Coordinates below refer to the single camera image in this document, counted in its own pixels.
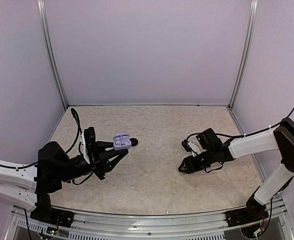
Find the black earbud charging case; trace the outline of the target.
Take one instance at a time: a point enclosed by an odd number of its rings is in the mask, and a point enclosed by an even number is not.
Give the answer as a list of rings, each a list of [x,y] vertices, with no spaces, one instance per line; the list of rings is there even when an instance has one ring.
[[[138,145],[138,139],[136,139],[136,138],[131,138],[130,141],[131,141],[131,146],[132,146],[132,147],[135,147],[135,146]]]

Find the purple round charging case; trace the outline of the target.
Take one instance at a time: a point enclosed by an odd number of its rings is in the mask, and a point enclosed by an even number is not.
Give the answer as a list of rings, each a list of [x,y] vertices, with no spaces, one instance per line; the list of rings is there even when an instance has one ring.
[[[113,148],[116,151],[130,149],[132,146],[132,142],[130,140],[130,135],[125,132],[119,132],[113,137]]]

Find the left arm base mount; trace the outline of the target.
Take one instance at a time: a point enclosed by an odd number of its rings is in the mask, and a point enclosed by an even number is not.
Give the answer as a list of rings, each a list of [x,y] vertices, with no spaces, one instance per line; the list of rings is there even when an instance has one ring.
[[[43,223],[70,228],[74,219],[74,213],[68,210],[53,208],[49,194],[44,193],[37,194],[35,209],[31,212],[30,217]]]

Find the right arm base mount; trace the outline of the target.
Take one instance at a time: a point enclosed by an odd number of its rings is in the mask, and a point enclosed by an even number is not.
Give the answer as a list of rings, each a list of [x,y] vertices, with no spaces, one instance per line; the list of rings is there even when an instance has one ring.
[[[225,213],[228,227],[235,227],[267,219],[269,217],[265,204],[258,203],[253,196],[246,202],[246,206]]]

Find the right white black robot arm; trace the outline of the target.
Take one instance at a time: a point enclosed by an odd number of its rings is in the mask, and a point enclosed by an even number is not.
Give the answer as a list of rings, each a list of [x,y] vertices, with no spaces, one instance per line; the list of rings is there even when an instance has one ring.
[[[294,122],[289,117],[256,133],[231,136],[225,142],[221,141],[222,134],[214,132],[212,128],[195,134],[195,137],[203,151],[188,139],[183,140],[181,145],[190,155],[182,160],[178,168],[181,173],[208,173],[208,168],[215,163],[222,166],[244,156],[269,151],[280,152],[280,163],[251,195],[242,211],[242,217],[247,222],[253,222],[260,216],[266,204],[294,178]]]

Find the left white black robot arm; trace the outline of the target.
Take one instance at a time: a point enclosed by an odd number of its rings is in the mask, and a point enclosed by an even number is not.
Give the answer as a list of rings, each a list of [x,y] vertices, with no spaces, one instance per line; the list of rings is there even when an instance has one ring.
[[[40,216],[50,223],[57,217],[50,194],[79,177],[96,175],[100,180],[129,153],[128,146],[116,147],[111,142],[86,143],[82,154],[69,157],[55,141],[38,151],[36,163],[18,166],[0,160],[0,197]]]

